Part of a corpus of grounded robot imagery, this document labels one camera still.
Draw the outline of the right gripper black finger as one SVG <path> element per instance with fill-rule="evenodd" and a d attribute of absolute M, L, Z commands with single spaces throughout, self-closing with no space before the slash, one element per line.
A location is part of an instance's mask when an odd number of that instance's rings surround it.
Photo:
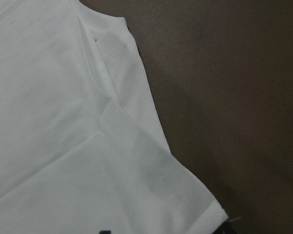
<path fill-rule="evenodd" d="M 230 222 L 226 221 L 216 229 L 216 234 L 237 234 Z"/>

